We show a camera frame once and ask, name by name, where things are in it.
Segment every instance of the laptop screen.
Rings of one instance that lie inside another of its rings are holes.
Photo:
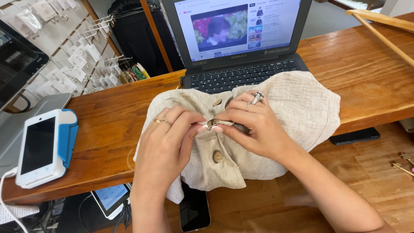
[[[191,61],[289,46],[301,0],[174,3]]]

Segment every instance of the white cable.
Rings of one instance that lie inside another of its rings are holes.
[[[22,224],[22,222],[19,221],[18,218],[16,218],[16,216],[14,216],[14,214],[7,208],[6,204],[4,204],[3,202],[3,198],[1,197],[2,195],[2,189],[3,189],[3,182],[4,179],[6,177],[12,177],[15,174],[17,174],[17,167],[11,169],[10,171],[6,172],[2,177],[1,177],[1,181],[0,181],[0,204],[3,206],[3,208],[10,214],[10,216],[20,225],[20,227],[23,229],[24,233],[29,233],[26,229],[26,227]]]

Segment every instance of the hand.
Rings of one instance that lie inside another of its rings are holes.
[[[249,135],[236,129],[234,126],[218,125],[213,130],[222,132],[246,150],[263,157],[271,158],[280,162],[283,154],[298,146],[284,130],[280,121],[276,118],[270,108],[268,99],[263,103],[250,104],[248,111],[247,102],[254,100],[253,94],[256,90],[243,92],[230,101],[226,111],[215,116],[216,119],[234,121],[243,124],[250,129]]]
[[[162,117],[171,125],[162,121]],[[190,160],[197,130],[205,129],[198,122],[206,119],[178,106],[163,109],[155,119],[161,122],[152,121],[140,138],[133,187],[161,193],[165,198],[168,188]]]

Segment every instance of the fingernail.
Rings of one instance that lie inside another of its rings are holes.
[[[213,126],[212,129],[217,133],[222,133],[223,132],[223,128],[219,127],[219,126]]]
[[[203,125],[202,127],[197,129],[197,133],[201,133],[208,128],[208,125]]]

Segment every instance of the laptop keyboard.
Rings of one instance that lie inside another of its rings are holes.
[[[203,73],[191,76],[191,88],[215,94],[231,91],[239,86],[260,84],[275,74],[294,70],[300,70],[296,61],[286,60],[239,69],[221,70],[214,73]]]

